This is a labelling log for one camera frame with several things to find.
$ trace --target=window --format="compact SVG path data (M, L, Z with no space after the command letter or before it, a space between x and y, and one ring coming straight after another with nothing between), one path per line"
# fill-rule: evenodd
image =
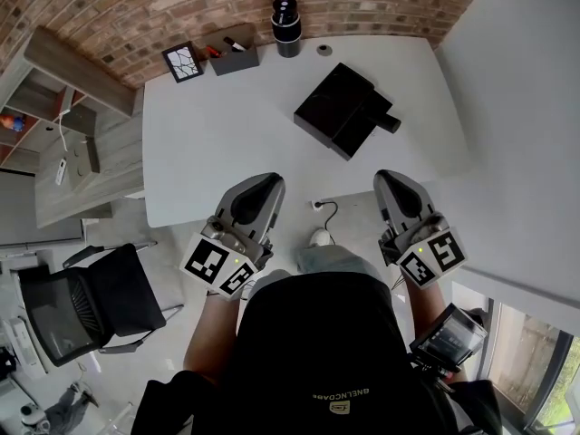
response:
M488 349L492 353L488 377L510 431L574 433L573 412L576 417L578 413L568 400L573 382L580 386L580 378L575 379L580 365L579 338L502 304L494 346Z

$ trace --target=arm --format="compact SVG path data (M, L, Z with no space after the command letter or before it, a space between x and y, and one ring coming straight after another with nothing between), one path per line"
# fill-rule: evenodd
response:
M218 384L236 342L239 300L226 301L219 295L206 298L183 368L197 372Z
M401 270L401 274L405 278L407 291L409 292L409 301L415 325L415 337L419 337L429 329L430 325L445 310L443 294L439 284L433 284L429 288L421 290L407 277L403 270ZM465 382L466 380L467 376L461 370L461 372L453 374L445 383Z

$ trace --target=black office chair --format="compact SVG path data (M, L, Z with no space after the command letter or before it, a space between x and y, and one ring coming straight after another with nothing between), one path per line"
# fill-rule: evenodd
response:
M48 277L20 278L30 325L55 366L98 350L133 353L166 324L163 312L178 313L183 304L161 311L137 251L157 245L87 246ZM102 251L113 250L89 267L72 267ZM105 347L116 334L147 333L135 342Z

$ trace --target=black cylindrical container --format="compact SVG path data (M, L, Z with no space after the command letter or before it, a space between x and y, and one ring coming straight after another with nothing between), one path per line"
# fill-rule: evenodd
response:
M272 14L272 31L278 53L285 58L292 58L300 53L300 36L302 25L295 0L275 0Z

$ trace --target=brick wall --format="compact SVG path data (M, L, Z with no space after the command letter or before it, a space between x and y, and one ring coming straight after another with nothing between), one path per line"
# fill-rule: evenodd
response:
M273 42L273 0L0 0L3 70L37 26L131 86L167 72L160 52L219 28L256 25L258 44ZM298 0L304 37L395 34L437 46L471 0Z

